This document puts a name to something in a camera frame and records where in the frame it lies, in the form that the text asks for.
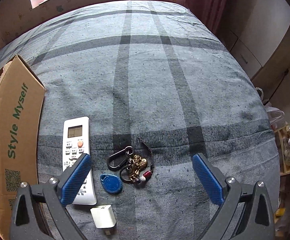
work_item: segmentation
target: remote control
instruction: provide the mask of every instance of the remote control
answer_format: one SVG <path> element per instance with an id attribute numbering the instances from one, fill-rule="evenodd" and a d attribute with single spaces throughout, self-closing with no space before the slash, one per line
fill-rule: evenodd
<path id="1" fill-rule="evenodd" d="M 71 167 L 82 153 L 89 153 L 89 118 L 66 120 L 63 131 L 63 171 Z M 95 205 L 92 171 L 89 171 L 73 204 Z"/>

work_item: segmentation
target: red bead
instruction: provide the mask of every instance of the red bead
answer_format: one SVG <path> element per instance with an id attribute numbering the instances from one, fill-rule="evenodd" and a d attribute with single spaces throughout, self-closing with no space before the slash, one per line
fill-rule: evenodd
<path id="1" fill-rule="evenodd" d="M 149 180 L 150 177 L 152 176 L 152 172 L 151 171 L 146 171 L 143 176 L 146 178 L 146 180 Z"/>

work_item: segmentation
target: drawer handle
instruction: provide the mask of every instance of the drawer handle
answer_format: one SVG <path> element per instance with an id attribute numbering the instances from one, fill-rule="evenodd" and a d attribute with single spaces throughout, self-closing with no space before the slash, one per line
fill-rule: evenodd
<path id="1" fill-rule="evenodd" d="M 243 57 L 243 55 L 241 54 L 242 59 L 244 60 L 244 62 L 247 64 L 247 60 Z"/>

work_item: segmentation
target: cardboard box flap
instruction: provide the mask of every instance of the cardboard box flap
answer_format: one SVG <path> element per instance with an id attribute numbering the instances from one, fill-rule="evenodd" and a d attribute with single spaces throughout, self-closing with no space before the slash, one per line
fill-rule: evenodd
<path id="1" fill-rule="evenodd" d="M 45 88 L 16 55 L 0 71 L 0 233 L 9 239 L 11 209 L 22 181 L 37 184 L 37 134 Z"/>

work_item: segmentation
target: screw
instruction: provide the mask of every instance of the screw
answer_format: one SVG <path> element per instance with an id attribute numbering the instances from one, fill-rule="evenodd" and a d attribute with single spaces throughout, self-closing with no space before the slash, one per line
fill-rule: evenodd
<path id="1" fill-rule="evenodd" d="M 57 181 L 58 181 L 58 179 L 56 179 L 56 178 L 50 178 L 49 179 L 49 183 L 50 184 L 55 184 Z"/>
<path id="2" fill-rule="evenodd" d="M 228 178 L 227 178 L 227 182 L 228 182 L 229 184 L 233 184 L 233 183 L 235 183 L 235 179 L 234 179 L 233 177 L 228 177 Z"/>
<path id="3" fill-rule="evenodd" d="M 28 185 L 27 182 L 22 182 L 22 183 L 20 184 L 21 187 L 27 187 L 27 185 Z"/>
<path id="4" fill-rule="evenodd" d="M 263 182 L 263 181 L 258 181 L 258 186 L 259 186 L 259 187 L 264 187 L 264 186 L 265 186 L 265 184 L 264 184 L 264 182 Z"/>

